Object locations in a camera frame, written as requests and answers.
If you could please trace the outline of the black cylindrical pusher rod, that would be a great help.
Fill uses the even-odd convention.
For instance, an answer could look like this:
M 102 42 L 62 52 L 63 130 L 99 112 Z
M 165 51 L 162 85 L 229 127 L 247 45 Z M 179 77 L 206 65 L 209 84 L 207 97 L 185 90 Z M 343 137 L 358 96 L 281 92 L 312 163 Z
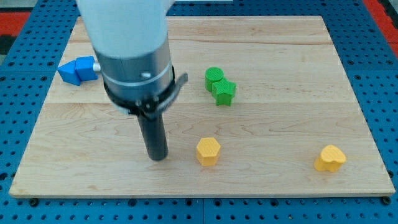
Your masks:
M 165 159 L 169 150 L 162 115 L 160 114 L 154 119 L 146 118 L 143 115 L 137 118 L 149 158 L 153 161 Z

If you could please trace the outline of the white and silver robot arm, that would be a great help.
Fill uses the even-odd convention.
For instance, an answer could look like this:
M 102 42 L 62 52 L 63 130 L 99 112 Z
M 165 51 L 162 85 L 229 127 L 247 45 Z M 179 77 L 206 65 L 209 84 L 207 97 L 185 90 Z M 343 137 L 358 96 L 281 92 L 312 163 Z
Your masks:
M 168 154 L 162 113 L 178 95 L 166 15 L 174 0 L 77 0 L 111 102 L 136 115 L 153 161 Z

